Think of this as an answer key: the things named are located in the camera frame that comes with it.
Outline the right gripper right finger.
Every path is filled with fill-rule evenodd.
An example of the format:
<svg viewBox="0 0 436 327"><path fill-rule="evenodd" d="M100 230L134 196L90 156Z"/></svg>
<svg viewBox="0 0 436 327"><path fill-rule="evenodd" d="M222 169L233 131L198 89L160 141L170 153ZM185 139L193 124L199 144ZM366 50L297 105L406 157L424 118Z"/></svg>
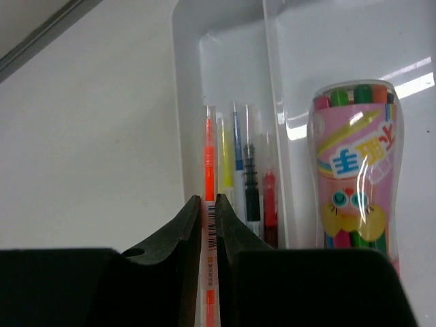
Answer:
<svg viewBox="0 0 436 327"><path fill-rule="evenodd" d="M370 249L273 249L216 201L222 326L416 326L393 265Z"/></svg>

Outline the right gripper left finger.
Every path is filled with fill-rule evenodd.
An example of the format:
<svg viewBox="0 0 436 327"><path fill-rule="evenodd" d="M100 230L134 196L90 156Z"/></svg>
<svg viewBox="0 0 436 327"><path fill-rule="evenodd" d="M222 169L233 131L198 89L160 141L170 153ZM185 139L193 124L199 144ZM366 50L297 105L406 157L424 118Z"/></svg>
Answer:
<svg viewBox="0 0 436 327"><path fill-rule="evenodd" d="M193 326L201 201L122 253L109 248L1 252L2 326Z"/></svg>

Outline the red pen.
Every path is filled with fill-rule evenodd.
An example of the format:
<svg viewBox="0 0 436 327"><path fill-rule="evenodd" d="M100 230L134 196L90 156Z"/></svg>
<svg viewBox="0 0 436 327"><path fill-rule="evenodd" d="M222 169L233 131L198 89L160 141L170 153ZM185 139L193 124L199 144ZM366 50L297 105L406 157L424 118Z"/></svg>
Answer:
<svg viewBox="0 0 436 327"><path fill-rule="evenodd" d="M275 150L269 132L264 139L264 240L278 248L277 177L275 172Z"/></svg>

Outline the black pen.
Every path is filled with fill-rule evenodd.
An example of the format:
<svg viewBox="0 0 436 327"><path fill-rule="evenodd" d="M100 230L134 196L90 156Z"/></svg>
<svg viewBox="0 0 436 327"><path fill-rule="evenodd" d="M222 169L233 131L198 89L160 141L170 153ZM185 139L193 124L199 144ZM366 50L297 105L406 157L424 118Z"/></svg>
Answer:
<svg viewBox="0 0 436 327"><path fill-rule="evenodd" d="M258 171L256 168L256 122L253 106L245 104L245 145L244 150L244 178L247 227L258 237L262 237L260 193L258 186Z"/></svg>

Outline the orange pen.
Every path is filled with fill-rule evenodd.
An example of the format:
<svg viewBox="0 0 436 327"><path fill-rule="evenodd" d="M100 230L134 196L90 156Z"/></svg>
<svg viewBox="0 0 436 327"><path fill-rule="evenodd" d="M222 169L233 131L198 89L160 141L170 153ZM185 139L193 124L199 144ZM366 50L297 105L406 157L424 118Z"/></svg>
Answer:
<svg viewBox="0 0 436 327"><path fill-rule="evenodd" d="M219 280L217 263L217 228L215 218L215 107L204 107L204 192L201 198L201 320L203 326L219 326Z"/></svg>

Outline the blue pen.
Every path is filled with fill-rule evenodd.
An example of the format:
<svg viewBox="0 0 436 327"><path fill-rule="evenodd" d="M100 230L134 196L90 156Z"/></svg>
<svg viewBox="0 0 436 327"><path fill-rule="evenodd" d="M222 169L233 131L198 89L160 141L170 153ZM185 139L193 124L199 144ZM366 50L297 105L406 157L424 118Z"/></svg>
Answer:
<svg viewBox="0 0 436 327"><path fill-rule="evenodd" d="M245 189L244 189L244 167L243 167L243 154L240 136L240 123L238 119L238 105L236 102L232 103L232 122L233 122L233 136L234 136L234 157L235 157L235 171L234 171L234 188L236 199L236 214L238 218L246 223L246 210L245 210Z"/></svg>

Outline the yellow highlighter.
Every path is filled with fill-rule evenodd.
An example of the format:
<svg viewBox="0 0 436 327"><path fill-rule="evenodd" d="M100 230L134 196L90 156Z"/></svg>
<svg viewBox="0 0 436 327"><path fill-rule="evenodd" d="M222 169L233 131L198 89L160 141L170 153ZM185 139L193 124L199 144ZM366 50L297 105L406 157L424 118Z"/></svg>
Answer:
<svg viewBox="0 0 436 327"><path fill-rule="evenodd" d="M217 118L218 142L218 193L225 194L232 207L234 201L234 182L230 159L230 146L228 133L225 129L225 120L221 113Z"/></svg>

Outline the pink cap marker tube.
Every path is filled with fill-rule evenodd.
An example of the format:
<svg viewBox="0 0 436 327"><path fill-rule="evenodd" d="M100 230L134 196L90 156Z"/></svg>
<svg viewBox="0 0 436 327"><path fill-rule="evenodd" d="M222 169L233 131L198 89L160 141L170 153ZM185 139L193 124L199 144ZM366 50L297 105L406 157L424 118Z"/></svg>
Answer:
<svg viewBox="0 0 436 327"><path fill-rule="evenodd" d="M320 89L307 140L322 246L376 250L398 268L395 210L404 119L394 87L356 80Z"/></svg>

